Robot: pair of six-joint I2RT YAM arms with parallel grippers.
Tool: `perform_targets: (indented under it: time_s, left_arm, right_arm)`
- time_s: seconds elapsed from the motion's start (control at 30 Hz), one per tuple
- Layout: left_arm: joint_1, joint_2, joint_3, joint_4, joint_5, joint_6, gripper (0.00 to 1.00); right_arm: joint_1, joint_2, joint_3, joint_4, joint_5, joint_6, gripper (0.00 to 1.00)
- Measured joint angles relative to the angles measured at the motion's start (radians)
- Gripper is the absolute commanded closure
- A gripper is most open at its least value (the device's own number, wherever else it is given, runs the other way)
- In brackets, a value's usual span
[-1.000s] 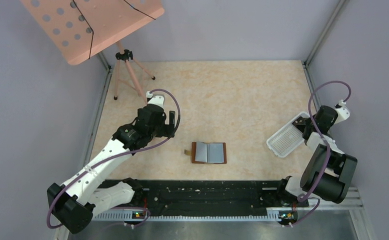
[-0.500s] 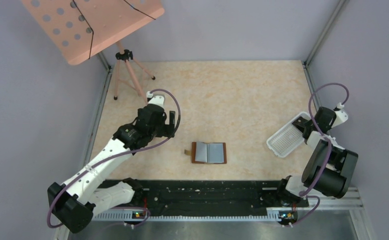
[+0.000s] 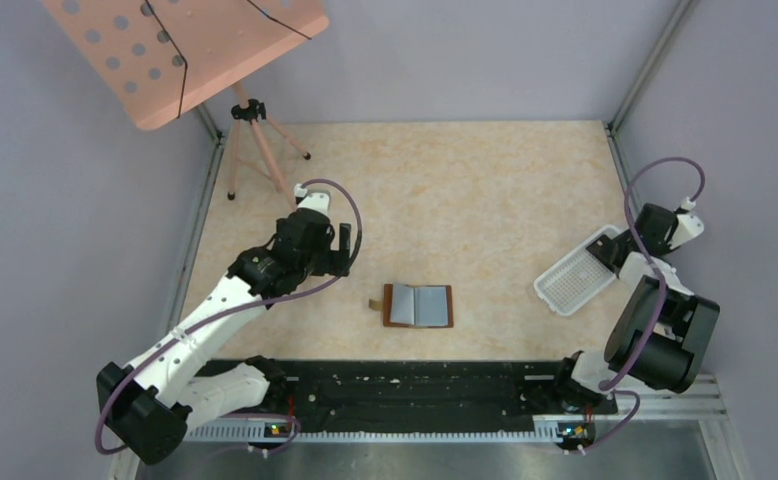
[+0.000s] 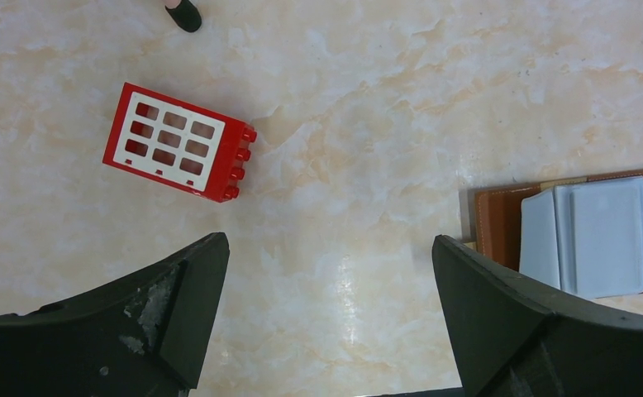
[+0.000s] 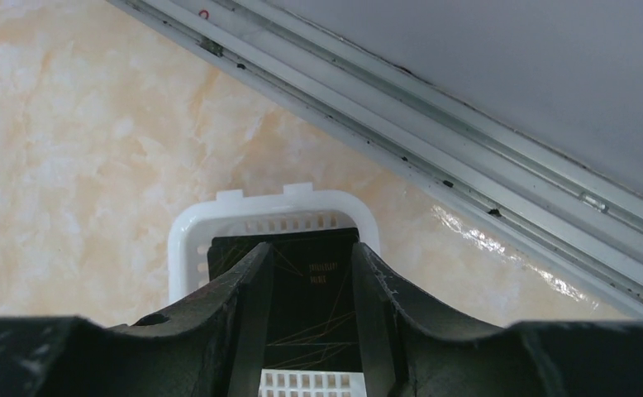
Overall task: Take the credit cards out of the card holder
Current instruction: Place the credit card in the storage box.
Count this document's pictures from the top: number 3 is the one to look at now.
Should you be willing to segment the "black VIP credit card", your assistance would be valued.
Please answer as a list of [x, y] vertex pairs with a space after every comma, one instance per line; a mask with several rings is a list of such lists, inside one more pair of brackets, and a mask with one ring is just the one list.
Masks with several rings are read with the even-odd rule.
[[621, 267], [622, 250], [613, 237], [602, 234], [591, 241], [585, 250], [612, 272], [616, 272]]

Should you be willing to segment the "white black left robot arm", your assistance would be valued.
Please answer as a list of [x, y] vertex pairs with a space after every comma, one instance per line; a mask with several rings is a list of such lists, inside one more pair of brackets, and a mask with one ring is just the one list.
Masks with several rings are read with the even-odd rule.
[[348, 275], [363, 226], [333, 226], [324, 208], [300, 207], [278, 220], [263, 245], [238, 254], [207, 299], [145, 353], [96, 377], [99, 417], [94, 445], [102, 455], [131, 450], [147, 465], [167, 458], [197, 428], [261, 404], [279, 378], [261, 356], [211, 377], [196, 375], [247, 323], [272, 306], [305, 298], [310, 276], [331, 283]]

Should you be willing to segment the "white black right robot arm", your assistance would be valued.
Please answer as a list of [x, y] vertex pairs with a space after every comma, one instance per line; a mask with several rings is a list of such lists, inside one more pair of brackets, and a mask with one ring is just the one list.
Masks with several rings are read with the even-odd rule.
[[720, 314], [719, 305], [685, 287], [664, 259], [704, 230], [695, 203], [675, 210], [645, 204], [633, 230], [599, 234], [585, 253], [631, 290], [602, 352], [564, 358], [555, 390], [573, 403], [599, 403], [601, 383], [632, 377], [653, 390], [683, 393], [695, 381]]

